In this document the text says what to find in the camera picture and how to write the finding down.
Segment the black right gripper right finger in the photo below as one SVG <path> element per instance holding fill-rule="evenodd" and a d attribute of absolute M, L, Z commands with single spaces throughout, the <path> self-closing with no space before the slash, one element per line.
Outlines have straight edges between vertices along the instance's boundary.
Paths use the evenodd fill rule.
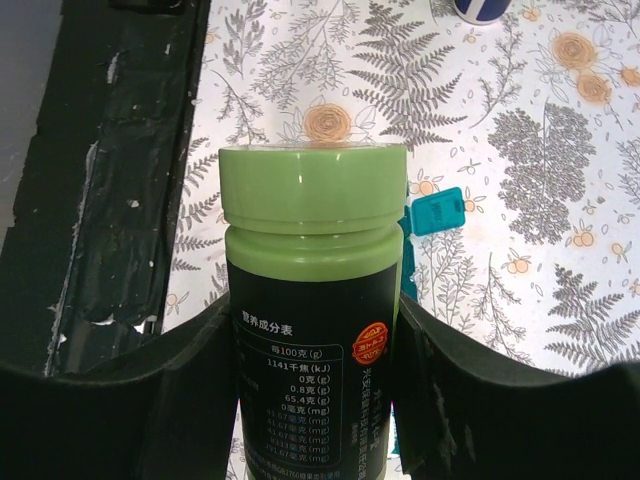
<path fill-rule="evenodd" d="M 399 302 L 392 389 L 414 479 L 635 479 L 639 367 L 567 378 L 519 363 Z"/>

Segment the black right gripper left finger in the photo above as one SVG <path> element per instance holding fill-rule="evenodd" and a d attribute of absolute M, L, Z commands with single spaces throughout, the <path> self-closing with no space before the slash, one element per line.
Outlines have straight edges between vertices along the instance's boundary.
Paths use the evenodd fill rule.
<path fill-rule="evenodd" d="M 4 479 L 223 479 L 238 395 L 228 296 L 82 374 L 1 365 Z"/>

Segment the green pill bottle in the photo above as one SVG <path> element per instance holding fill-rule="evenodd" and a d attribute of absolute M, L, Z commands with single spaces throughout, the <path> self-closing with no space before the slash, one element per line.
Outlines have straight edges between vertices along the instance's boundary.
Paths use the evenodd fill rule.
<path fill-rule="evenodd" d="M 405 148 L 227 148 L 219 179 L 250 477 L 382 478 Z"/>

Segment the teal weekly pill organizer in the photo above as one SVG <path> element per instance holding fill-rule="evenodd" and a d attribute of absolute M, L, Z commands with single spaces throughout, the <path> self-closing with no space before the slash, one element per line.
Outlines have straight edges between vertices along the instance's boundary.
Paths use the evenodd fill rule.
<path fill-rule="evenodd" d="M 417 301 L 418 290 L 413 280 L 416 265 L 411 236 L 424 237 L 462 227 L 465 224 L 462 190 L 454 187 L 414 200 L 404 207 L 404 216 L 398 224 L 403 232 L 401 291 Z"/>

